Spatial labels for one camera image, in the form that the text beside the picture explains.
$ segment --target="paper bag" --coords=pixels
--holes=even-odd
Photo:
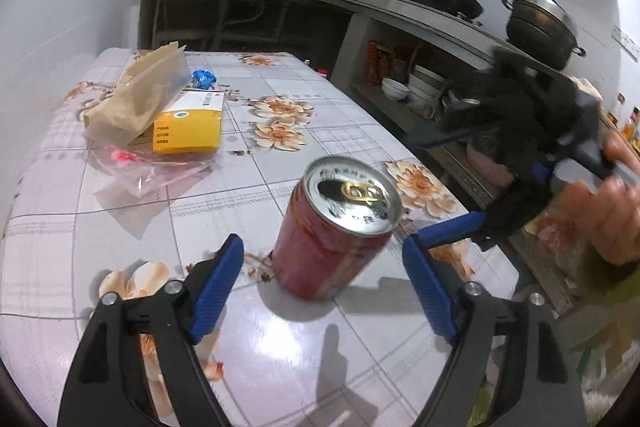
[[[91,111],[86,134],[124,147],[144,132],[191,80],[184,47],[172,42],[134,62],[113,96]]]

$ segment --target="pot lid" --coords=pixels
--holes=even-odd
[[[555,19],[558,19],[574,36],[574,39],[578,39],[578,28],[575,25],[575,22],[569,14],[564,11],[564,9],[554,0],[519,0],[523,2],[528,2],[537,6],[540,9],[543,9],[545,12],[549,13],[549,15],[553,16]]]

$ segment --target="condiment bottle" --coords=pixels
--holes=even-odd
[[[633,113],[631,113],[631,116],[626,121],[625,126],[622,128],[622,131],[620,132],[622,133],[622,136],[624,136],[626,140],[631,140],[631,138],[636,132],[636,129],[638,128],[639,113],[640,113],[640,110],[637,107],[634,107]]]
[[[607,118],[611,121],[613,125],[618,126],[618,122],[620,121],[620,117],[622,116],[622,106],[625,103],[625,95],[621,92],[618,93],[618,97],[616,99],[616,105],[612,111],[607,113]]]

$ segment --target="white bowl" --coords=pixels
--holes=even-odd
[[[395,80],[393,80],[391,78],[383,78],[382,79],[382,86],[383,87],[388,87],[388,89],[396,90],[397,92],[403,92],[405,94],[409,94],[409,88],[408,87],[406,87],[404,84],[400,84],[400,82],[396,82]]]
[[[414,92],[409,93],[407,100],[409,101],[409,107],[413,108],[423,108],[426,107],[426,105],[429,103],[429,100],[427,100],[426,98],[420,98]]]
[[[407,96],[407,93],[405,92],[397,92],[396,90],[389,89],[385,86],[382,86],[382,91],[385,93],[385,96],[391,100],[404,100]]]
[[[424,83],[427,83],[436,89],[440,87],[440,84],[446,82],[446,79],[443,76],[433,73],[433,71],[430,71],[427,68],[418,66],[418,64],[414,66],[414,75],[420,78]]]
[[[430,94],[427,94],[424,91],[421,91],[420,89],[415,88],[414,86],[409,86],[409,91],[412,92],[418,98],[421,98],[423,100],[435,100],[436,99],[435,96],[431,96]]]
[[[436,89],[435,87],[430,86],[429,84],[427,84],[425,81],[421,80],[414,74],[409,75],[409,89],[411,89],[412,87],[414,89],[417,89],[423,92],[424,94],[426,94],[431,98],[437,98],[438,95],[440,94],[439,89]]]

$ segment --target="finger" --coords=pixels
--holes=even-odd
[[[631,215],[631,218],[627,221],[625,227],[616,236],[616,240],[612,245],[607,250],[598,251],[605,261],[618,266],[631,263],[631,261],[637,261],[640,248],[638,248],[636,239],[638,238],[639,233],[640,210],[636,209],[636,211]]]
[[[556,198],[556,207],[564,212],[567,217],[577,217],[589,206],[593,195],[589,187],[583,182],[575,182],[562,189]]]
[[[627,189],[624,197],[613,206],[609,217],[598,230],[598,235],[601,235],[603,239],[606,238],[606,241],[609,242],[607,248],[612,245],[616,236],[625,228],[638,206],[640,206],[640,185]]]
[[[604,155],[612,162],[622,162],[636,174],[640,174],[640,160],[627,146],[619,133],[610,131],[604,138]]]
[[[614,176],[606,180],[598,193],[591,199],[590,204],[581,209],[575,218],[575,227],[586,237],[592,239],[596,232],[607,220],[613,207],[626,192],[624,182]]]

